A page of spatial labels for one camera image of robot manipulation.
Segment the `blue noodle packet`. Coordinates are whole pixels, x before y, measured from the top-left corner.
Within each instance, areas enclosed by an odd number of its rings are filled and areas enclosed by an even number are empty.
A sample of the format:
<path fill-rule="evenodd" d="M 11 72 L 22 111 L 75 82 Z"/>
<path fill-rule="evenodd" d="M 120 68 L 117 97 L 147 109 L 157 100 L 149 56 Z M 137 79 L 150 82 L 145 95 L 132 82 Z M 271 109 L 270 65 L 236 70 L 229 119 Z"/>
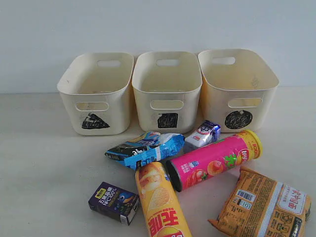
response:
<path fill-rule="evenodd" d="M 136 170 L 151 162 L 177 155 L 183 148 L 185 137 L 178 133 L 149 131 L 105 152 L 105 157 Z"/>

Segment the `white blue milk carton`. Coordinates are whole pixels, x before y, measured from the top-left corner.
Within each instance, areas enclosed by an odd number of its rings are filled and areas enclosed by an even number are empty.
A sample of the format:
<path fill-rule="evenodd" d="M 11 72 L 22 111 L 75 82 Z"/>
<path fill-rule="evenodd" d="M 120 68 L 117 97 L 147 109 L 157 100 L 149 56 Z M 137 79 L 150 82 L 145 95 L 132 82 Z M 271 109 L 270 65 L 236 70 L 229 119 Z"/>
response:
<path fill-rule="evenodd" d="M 185 138 L 184 153 L 194 151 L 216 142 L 221 134 L 219 124 L 205 120 L 191 135 Z"/>

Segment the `pink chips can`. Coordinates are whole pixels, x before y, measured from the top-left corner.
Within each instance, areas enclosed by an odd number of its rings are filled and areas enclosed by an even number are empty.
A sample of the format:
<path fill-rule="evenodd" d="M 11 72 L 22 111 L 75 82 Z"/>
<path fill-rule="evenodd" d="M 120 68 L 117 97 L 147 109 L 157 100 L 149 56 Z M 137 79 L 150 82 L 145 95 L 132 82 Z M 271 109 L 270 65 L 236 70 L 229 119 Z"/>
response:
<path fill-rule="evenodd" d="M 262 142 L 251 130 L 220 139 L 166 162 L 173 188 L 181 192 L 262 154 Z"/>

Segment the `purple juice carton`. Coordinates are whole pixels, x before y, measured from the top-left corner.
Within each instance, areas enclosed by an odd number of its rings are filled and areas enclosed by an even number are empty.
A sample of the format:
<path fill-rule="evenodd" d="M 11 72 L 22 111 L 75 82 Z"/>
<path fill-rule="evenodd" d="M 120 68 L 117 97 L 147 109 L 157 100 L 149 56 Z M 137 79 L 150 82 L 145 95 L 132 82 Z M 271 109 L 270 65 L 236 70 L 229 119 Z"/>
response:
<path fill-rule="evenodd" d="M 138 207 L 139 196 L 133 192 L 102 182 L 88 201 L 91 210 L 130 225 Z"/>

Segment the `yellow chips can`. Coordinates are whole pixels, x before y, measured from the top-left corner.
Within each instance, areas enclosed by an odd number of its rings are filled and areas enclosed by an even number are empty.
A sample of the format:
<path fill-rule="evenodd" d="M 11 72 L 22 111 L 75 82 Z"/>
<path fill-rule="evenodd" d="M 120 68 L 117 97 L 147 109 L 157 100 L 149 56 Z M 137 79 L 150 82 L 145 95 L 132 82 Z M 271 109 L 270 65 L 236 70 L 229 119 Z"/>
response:
<path fill-rule="evenodd" d="M 136 170 L 135 181 L 150 237 L 191 237 L 177 195 L 160 162 Z"/>

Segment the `orange noodle packet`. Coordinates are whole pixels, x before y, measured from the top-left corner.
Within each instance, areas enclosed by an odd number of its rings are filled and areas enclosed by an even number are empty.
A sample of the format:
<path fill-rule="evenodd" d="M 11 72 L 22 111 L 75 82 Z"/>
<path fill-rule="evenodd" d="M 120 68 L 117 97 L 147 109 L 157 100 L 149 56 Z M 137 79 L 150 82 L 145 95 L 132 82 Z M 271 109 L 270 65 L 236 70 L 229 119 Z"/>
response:
<path fill-rule="evenodd" d="M 217 219 L 230 237 L 303 237 L 312 200 L 305 192 L 246 167 Z"/>

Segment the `cream bin with square mark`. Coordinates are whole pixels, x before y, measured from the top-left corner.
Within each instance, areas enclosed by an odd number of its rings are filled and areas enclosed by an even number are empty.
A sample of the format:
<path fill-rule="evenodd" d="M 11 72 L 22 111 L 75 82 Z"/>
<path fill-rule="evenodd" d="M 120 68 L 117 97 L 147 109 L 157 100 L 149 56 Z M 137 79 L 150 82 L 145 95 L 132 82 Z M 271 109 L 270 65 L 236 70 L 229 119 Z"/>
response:
<path fill-rule="evenodd" d="M 202 78 L 195 54 L 146 52 L 138 56 L 132 87 L 144 131 L 186 133 L 196 121 Z"/>

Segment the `cream bin with triangle mark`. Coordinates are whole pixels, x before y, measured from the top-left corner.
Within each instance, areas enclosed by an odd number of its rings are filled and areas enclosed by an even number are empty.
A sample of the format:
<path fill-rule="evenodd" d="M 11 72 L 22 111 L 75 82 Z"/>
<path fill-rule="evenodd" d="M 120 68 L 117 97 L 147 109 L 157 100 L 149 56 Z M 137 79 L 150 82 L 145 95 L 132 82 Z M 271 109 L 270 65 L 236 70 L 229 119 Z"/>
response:
<path fill-rule="evenodd" d="M 57 89 L 74 130 L 81 135 L 116 135 L 130 125 L 133 55 L 87 53 L 76 57 Z"/>

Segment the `cream bin with circle mark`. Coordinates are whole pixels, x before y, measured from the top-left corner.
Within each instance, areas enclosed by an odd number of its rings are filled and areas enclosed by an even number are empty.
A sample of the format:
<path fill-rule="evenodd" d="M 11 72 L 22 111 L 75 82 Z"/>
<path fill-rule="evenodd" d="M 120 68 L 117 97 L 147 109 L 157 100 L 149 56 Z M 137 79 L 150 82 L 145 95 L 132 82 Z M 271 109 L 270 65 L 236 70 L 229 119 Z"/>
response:
<path fill-rule="evenodd" d="M 210 49 L 197 57 L 204 118 L 220 124 L 222 132 L 258 130 L 279 85 L 266 62 L 247 49 Z"/>

